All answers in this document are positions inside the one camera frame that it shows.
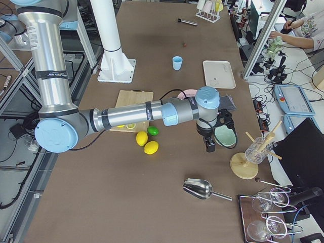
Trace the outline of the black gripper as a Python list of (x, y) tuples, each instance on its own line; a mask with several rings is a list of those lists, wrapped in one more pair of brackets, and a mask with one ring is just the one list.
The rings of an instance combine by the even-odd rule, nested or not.
[(213, 139), (213, 130), (196, 125), (197, 132), (203, 137), (206, 145), (206, 152), (215, 151), (215, 141)]

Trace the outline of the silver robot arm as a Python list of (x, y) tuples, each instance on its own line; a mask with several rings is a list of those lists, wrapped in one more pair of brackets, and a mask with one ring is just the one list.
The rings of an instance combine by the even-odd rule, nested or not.
[(35, 129), (38, 144), (54, 153), (71, 150), (81, 139), (119, 125), (162, 119), (166, 126), (196, 121), (206, 150), (215, 151), (219, 93), (200, 88), (194, 97), (167, 102), (148, 101), (124, 107), (79, 110), (71, 99), (61, 43), (60, 25), (76, 21), (76, 1), (15, 1), (18, 19), (26, 26), (42, 108)]

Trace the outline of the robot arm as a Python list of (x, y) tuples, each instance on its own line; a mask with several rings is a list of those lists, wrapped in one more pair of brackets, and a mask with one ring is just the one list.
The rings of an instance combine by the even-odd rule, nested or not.
[(16, 15), (1, 15), (1, 38), (9, 43), (14, 36), (25, 32), (25, 27)]

